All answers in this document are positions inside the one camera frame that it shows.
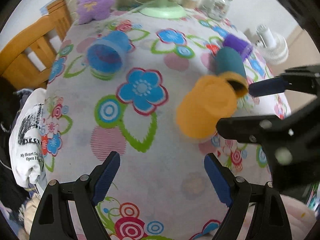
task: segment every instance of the white portable fan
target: white portable fan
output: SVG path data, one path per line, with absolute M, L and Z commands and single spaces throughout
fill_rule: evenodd
M 186 16 L 186 12 L 182 6 L 175 2 L 169 2 L 169 0 L 154 0 L 143 6 L 140 13 L 147 16 L 167 19 Z
M 279 65 L 287 60 L 289 49 L 283 36 L 272 33 L 265 25 L 258 26 L 257 35 L 260 41 L 256 43 L 256 48 L 268 64 Z

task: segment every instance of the fan base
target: fan base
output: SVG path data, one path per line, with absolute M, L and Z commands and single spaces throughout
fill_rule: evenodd
M 157 6 L 157 1 L 149 3 L 146 7 L 140 10 L 140 13 L 157 18 L 176 19 L 185 17 L 186 11 L 175 2 L 167 2 L 165 7 Z

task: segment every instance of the glass jar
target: glass jar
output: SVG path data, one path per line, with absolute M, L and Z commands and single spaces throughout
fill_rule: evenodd
M 208 8 L 208 16 L 212 20 L 220 21 L 225 18 L 230 2 L 232 0 L 211 0 L 211 6 Z

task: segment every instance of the blue gripper pad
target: blue gripper pad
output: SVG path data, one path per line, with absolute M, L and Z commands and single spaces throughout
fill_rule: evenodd
M 249 94 L 253 97 L 262 97 L 283 93 L 288 85 L 289 83 L 287 81 L 281 76 L 278 76 L 250 84 Z
M 120 155 L 116 153 L 109 164 L 104 169 L 103 173 L 99 177 L 98 181 L 94 186 L 94 195 L 91 199 L 94 206 L 98 205 L 99 202 L 104 200 L 111 183 L 120 167 Z
M 219 200 L 222 203 L 225 203 L 227 207 L 230 207 L 233 203 L 230 187 L 209 155 L 204 158 L 204 168 L 219 197 Z

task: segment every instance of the yellow bow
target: yellow bow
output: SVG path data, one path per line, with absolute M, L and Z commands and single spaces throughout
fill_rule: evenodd
M 92 6 L 95 6 L 95 5 L 97 5 L 97 2 L 86 3 L 84 5 L 84 8 L 87 8 L 87 12 L 89 12 L 89 11 L 93 10 Z

